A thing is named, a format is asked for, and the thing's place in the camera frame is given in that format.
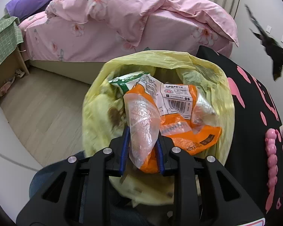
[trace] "pink floral bedding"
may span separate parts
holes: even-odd
[[[236,24],[204,1],[53,0],[20,24],[24,58],[107,62],[146,47],[195,55],[199,45],[229,57],[232,41],[238,45]]]

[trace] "black and pink cloth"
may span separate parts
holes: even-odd
[[[279,130],[280,116],[265,86],[227,57],[200,46],[196,55],[218,65],[226,74],[235,105],[235,129],[225,167],[248,192],[266,219],[283,203],[283,139],[275,141],[277,184],[269,192],[265,133]]]

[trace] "orange plastic packaging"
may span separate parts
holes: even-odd
[[[143,76],[126,94],[142,95],[159,110],[160,130],[175,146],[195,155],[216,144],[221,127],[192,123],[192,111],[197,103],[197,89],[193,85],[163,84],[151,76]],[[145,173],[158,173],[155,150],[140,167]]]

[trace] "wooden floor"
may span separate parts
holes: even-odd
[[[21,143],[46,166],[82,150],[82,103],[90,85],[35,67],[29,71],[0,106]]]

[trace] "purple pillow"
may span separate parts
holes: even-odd
[[[20,21],[32,14],[45,11],[51,0],[11,0],[5,8],[10,16],[16,16]]]

